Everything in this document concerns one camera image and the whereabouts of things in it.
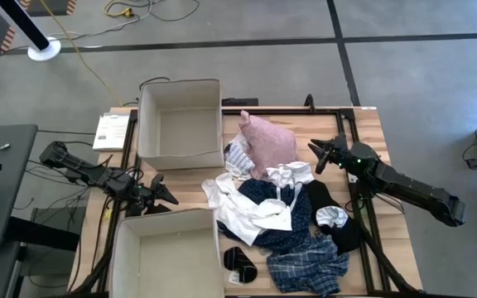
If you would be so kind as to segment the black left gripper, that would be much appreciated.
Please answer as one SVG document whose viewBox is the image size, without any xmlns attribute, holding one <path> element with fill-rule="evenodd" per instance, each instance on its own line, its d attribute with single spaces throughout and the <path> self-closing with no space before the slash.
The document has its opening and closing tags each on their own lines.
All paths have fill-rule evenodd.
<svg viewBox="0 0 477 298">
<path fill-rule="evenodd" d="M 167 189 L 166 185 L 162 184 L 163 179 L 164 175 L 157 173 L 152 178 L 149 187 L 144 184 L 133 185 L 128 191 L 130 197 L 128 207 L 130 209 L 152 209 L 155 207 L 156 195 L 158 199 L 178 205 L 179 201 L 176 197 Z"/>
</svg>

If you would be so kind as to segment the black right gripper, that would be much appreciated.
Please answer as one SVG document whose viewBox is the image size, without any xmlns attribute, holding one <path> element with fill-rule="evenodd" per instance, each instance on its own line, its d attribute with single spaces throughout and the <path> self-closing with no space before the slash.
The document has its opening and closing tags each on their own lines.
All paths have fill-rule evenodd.
<svg viewBox="0 0 477 298">
<path fill-rule="evenodd" d="M 336 164 L 340 169 L 346 170 L 353 170 L 357 164 L 357 158 L 350 152 L 344 134 L 330 141 L 311 140 L 307 146 L 318 158 L 316 174 L 321 174 L 328 163 Z"/>
</svg>

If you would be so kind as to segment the white grey strapped garment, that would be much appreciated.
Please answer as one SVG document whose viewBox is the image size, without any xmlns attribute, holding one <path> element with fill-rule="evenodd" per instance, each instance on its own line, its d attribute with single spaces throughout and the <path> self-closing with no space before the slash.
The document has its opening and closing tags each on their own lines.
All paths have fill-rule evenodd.
<svg viewBox="0 0 477 298">
<path fill-rule="evenodd" d="M 307 185 L 314 180 L 311 165 L 304 161 L 293 161 L 288 164 L 279 164 L 277 167 L 268 167 L 266 172 L 267 180 L 276 186 L 278 200 L 282 199 L 282 190 L 284 188 L 289 186 L 291 189 L 294 189 L 290 210 L 294 209 L 303 185 Z"/>
</svg>

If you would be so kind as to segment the pink knitted garment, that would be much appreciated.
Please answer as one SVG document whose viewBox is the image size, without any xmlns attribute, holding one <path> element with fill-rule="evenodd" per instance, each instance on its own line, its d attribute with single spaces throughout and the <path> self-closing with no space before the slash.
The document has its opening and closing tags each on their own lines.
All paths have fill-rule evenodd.
<svg viewBox="0 0 477 298">
<path fill-rule="evenodd" d="M 266 169 L 298 160 L 294 132 L 254 116 L 245 110 L 240 113 L 238 124 L 247 144 L 247 154 L 254 164 L 253 178 L 261 180 Z"/>
</svg>

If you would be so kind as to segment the navy dotted garment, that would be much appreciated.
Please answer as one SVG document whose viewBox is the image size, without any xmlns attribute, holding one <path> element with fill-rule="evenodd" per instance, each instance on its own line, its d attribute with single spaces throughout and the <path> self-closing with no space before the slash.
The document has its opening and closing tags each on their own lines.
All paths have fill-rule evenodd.
<svg viewBox="0 0 477 298">
<path fill-rule="evenodd" d="M 257 204 L 268 198 L 277 198 L 276 186 L 272 182 L 265 180 L 246 180 L 241 184 L 241 186 L 236 187 L 236 189 Z M 287 186 L 282 190 L 282 201 L 287 205 L 290 206 L 293 197 L 294 189 L 291 189 L 289 186 Z M 266 232 L 258 235 L 252 246 L 264 248 L 277 254 L 286 253 L 290 249 L 302 244 L 307 238 L 310 237 L 310 224 L 311 202 L 304 187 L 302 187 L 301 192 L 297 197 L 295 207 L 291 211 L 292 231 L 267 230 Z M 242 240 L 231 233 L 224 226 L 224 224 L 218 220 L 217 225 L 219 230 L 226 237 L 243 243 Z"/>
</svg>

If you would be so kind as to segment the white shirt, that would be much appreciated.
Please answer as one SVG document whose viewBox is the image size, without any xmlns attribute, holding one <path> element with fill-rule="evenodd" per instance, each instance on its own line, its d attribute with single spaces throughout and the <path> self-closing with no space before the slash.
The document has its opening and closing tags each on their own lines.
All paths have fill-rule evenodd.
<svg viewBox="0 0 477 298">
<path fill-rule="evenodd" d="M 254 203 L 235 187 L 233 177 L 224 173 L 215 180 L 205 180 L 201 187 L 215 218 L 249 246 L 267 230 L 292 231 L 292 208 L 277 198 Z"/>
</svg>

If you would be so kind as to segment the white navy striped garment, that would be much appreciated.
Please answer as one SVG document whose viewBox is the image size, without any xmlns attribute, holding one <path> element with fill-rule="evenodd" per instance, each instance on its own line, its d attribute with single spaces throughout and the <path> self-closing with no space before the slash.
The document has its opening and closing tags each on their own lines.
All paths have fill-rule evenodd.
<svg viewBox="0 0 477 298">
<path fill-rule="evenodd" d="M 255 165 L 246 154 L 241 144 L 230 142 L 224 149 L 225 169 L 232 177 L 238 180 L 252 178 L 252 170 Z"/>
</svg>

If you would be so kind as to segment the blue plaid garment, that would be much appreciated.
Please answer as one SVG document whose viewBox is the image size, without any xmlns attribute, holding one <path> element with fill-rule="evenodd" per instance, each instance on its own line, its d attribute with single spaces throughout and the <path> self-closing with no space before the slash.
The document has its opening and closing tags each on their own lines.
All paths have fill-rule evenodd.
<svg viewBox="0 0 477 298">
<path fill-rule="evenodd" d="M 327 296 L 340 292 L 338 280 L 349 270 L 349 254 L 338 254 L 330 235 L 317 234 L 285 254 L 273 253 L 267 258 L 267 268 L 280 292 Z"/>
</svg>

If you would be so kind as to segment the beige fabric storage bin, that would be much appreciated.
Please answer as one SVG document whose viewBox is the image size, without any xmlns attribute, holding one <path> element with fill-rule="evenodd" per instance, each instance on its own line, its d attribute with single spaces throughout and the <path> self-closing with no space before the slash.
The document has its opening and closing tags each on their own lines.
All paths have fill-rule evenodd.
<svg viewBox="0 0 477 298">
<path fill-rule="evenodd" d="M 222 167 L 223 114 L 217 79 L 145 83 L 137 153 L 156 170 Z"/>
<path fill-rule="evenodd" d="M 224 298 L 214 212 L 186 209 L 122 220 L 108 291 L 109 298 Z"/>
</svg>

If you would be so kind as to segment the white printed booklet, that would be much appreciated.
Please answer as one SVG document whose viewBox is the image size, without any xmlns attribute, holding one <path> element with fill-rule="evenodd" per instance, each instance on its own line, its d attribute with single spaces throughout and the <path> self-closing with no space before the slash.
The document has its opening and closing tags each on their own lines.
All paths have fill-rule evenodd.
<svg viewBox="0 0 477 298">
<path fill-rule="evenodd" d="M 104 113 L 94 136 L 94 151 L 121 151 L 128 129 L 130 113 Z"/>
</svg>

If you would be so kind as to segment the black power strip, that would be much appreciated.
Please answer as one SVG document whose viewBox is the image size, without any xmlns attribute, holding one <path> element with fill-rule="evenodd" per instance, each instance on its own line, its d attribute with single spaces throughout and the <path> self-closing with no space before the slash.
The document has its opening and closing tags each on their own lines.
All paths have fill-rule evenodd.
<svg viewBox="0 0 477 298">
<path fill-rule="evenodd" d="M 222 106 L 258 106 L 258 98 L 226 98 L 222 99 Z"/>
</svg>

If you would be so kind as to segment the black sock with white stripes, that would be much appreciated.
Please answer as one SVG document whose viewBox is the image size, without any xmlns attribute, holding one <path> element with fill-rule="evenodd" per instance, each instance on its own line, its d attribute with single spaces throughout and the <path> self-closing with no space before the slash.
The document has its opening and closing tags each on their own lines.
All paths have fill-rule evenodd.
<svg viewBox="0 0 477 298">
<path fill-rule="evenodd" d="M 253 282 L 258 276 L 258 269 L 245 255 L 240 247 L 232 247 L 224 252 L 224 267 L 233 272 L 239 272 L 243 284 Z"/>
</svg>

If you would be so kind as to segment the black white pole stand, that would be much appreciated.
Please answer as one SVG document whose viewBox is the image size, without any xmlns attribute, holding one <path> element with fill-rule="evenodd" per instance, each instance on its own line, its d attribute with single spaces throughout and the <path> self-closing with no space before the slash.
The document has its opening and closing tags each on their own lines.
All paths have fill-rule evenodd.
<svg viewBox="0 0 477 298">
<path fill-rule="evenodd" d="M 0 0 L 0 16 L 29 40 L 27 55 L 32 60 L 46 61 L 60 53 L 60 41 L 47 37 L 17 0 Z"/>
</svg>

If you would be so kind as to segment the black metal table frame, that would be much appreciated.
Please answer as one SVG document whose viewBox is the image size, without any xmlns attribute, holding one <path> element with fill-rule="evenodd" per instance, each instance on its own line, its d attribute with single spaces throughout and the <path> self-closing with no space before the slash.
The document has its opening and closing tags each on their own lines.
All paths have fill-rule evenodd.
<svg viewBox="0 0 477 298">
<path fill-rule="evenodd" d="M 312 139 L 327 140 L 343 132 L 348 142 L 356 139 L 368 143 L 378 152 L 384 162 L 389 161 L 388 149 L 383 129 L 375 108 L 351 107 L 250 107 L 250 113 L 287 128 L 296 135 L 299 156 L 303 161 L 315 164 L 317 159 L 307 146 Z M 128 126 L 122 151 L 102 152 L 100 161 L 108 161 L 111 166 L 128 168 L 136 166 L 143 170 L 142 182 L 148 183 L 156 174 L 155 170 L 137 157 L 138 126 Z M 165 184 L 178 199 L 172 209 L 204 208 L 207 199 L 201 189 L 201 182 L 214 178 L 223 172 L 221 167 L 196 168 L 165 171 Z M 83 281 L 91 270 L 91 258 L 101 257 L 104 252 L 109 229 L 116 226 L 114 217 L 107 217 L 102 206 L 106 200 L 104 193 L 92 192 L 86 211 L 84 232 L 86 244 L 83 250 L 83 264 L 76 266 L 73 275 Z M 395 208 L 391 199 L 374 199 L 359 209 L 359 214 L 375 240 L 392 265 L 411 286 L 422 288 L 412 243 L 404 214 Z M 257 248 L 245 248 L 244 252 L 255 262 L 258 277 L 255 281 L 238 286 L 227 282 L 224 286 L 228 298 L 278 298 L 282 293 L 273 284 L 267 272 L 266 253 Z M 340 278 L 341 297 L 380 294 L 385 290 L 395 291 L 393 283 L 384 285 L 385 270 L 378 264 L 370 248 L 358 249 L 350 253 L 348 273 Z"/>
</svg>

